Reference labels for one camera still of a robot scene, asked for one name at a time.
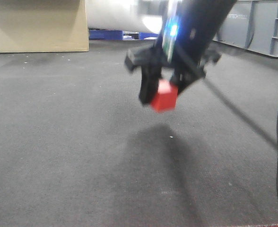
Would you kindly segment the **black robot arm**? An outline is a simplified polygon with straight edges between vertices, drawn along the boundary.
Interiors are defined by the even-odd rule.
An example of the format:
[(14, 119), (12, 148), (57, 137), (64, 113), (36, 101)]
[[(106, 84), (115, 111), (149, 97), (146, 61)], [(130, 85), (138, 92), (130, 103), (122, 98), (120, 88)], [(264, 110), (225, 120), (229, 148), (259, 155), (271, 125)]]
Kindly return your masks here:
[(156, 96), (162, 68), (174, 70), (170, 83), (182, 93), (205, 77), (204, 65), (218, 61), (220, 54), (208, 50), (234, 0), (171, 0), (160, 34), (150, 46), (129, 49), (125, 65), (130, 72), (141, 68), (139, 100), (148, 105)]

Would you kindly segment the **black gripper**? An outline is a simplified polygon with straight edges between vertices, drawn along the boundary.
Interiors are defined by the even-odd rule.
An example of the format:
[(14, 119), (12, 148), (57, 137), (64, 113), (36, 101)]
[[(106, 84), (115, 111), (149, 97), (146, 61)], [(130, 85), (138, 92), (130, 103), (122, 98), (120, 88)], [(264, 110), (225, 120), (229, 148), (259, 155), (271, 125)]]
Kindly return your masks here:
[(174, 69), (169, 82), (178, 88), (178, 96), (195, 81), (205, 78), (205, 65), (209, 62), (217, 64), (221, 58), (216, 49), (209, 47), (210, 42), (203, 38), (176, 40), (171, 58), (159, 40), (152, 46), (129, 49), (125, 58), (127, 69), (133, 72), (141, 67), (140, 102), (148, 105), (154, 99), (162, 78), (162, 67)]

